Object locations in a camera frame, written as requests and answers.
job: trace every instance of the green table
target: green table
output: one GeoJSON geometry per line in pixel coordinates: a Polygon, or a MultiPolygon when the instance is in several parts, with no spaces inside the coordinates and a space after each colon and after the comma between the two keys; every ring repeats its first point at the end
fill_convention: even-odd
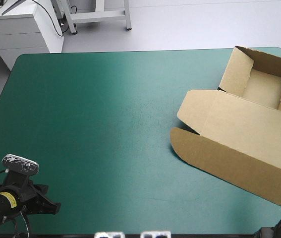
{"type": "MultiPolygon", "coordinates": [[[[261,50],[281,56],[279,48],[261,50]]],[[[62,203],[55,216],[30,216],[34,232],[252,233],[274,226],[281,207],[187,165],[169,142],[170,129],[183,127],[176,113],[185,93],[216,89],[230,54],[19,57],[0,96],[0,170],[7,153],[37,161],[33,180],[62,203]]]]}

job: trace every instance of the white drawer cabinet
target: white drawer cabinet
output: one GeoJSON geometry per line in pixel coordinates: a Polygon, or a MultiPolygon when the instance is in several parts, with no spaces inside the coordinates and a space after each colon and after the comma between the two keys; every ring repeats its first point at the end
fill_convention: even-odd
{"type": "Polygon", "coordinates": [[[33,17],[0,19],[0,35],[32,32],[40,32],[33,17]]]}
{"type": "Polygon", "coordinates": [[[0,50],[47,47],[41,33],[0,35],[0,50]]]}
{"type": "MultiPolygon", "coordinates": [[[[47,13],[31,0],[2,16],[1,13],[15,1],[7,0],[0,9],[0,56],[10,70],[22,54],[60,53],[64,40],[55,32],[47,13]]],[[[39,2],[47,9],[61,33],[51,2],[39,2]]]]}

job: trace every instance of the brown cardboard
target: brown cardboard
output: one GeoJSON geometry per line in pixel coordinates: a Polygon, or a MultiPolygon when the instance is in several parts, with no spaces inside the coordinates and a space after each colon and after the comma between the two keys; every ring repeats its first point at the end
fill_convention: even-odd
{"type": "Polygon", "coordinates": [[[180,128],[173,128],[170,137],[187,163],[281,205],[281,170],[180,128]]]}
{"type": "Polygon", "coordinates": [[[281,58],[235,47],[220,89],[191,90],[170,133],[187,163],[281,205],[281,58]]]}

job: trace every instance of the gray floor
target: gray floor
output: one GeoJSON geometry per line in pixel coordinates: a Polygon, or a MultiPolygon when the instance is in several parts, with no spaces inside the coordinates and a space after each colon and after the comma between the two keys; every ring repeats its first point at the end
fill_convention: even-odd
{"type": "MultiPolygon", "coordinates": [[[[79,12],[91,0],[72,0],[79,12]]],[[[119,9],[122,0],[106,1],[119,9]]],[[[63,52],[281,47],[281,0],[130,0],[132,27],[123,21],[78,25],[63,52]]],[[[9,71],[0,58],[0,93],[9,71]]]]}

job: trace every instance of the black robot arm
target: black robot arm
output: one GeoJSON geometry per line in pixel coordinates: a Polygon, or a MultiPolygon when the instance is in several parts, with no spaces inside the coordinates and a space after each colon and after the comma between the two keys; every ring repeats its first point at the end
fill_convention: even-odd
{"type": "Polygon", "coordinates": [[[39,171],[36,162],[8,154],[2,163],[8,174],[0,184],[0,225],[19,215],[58,213],[61,204],[46,197],[48,186],[29,180],[39,171]]]}

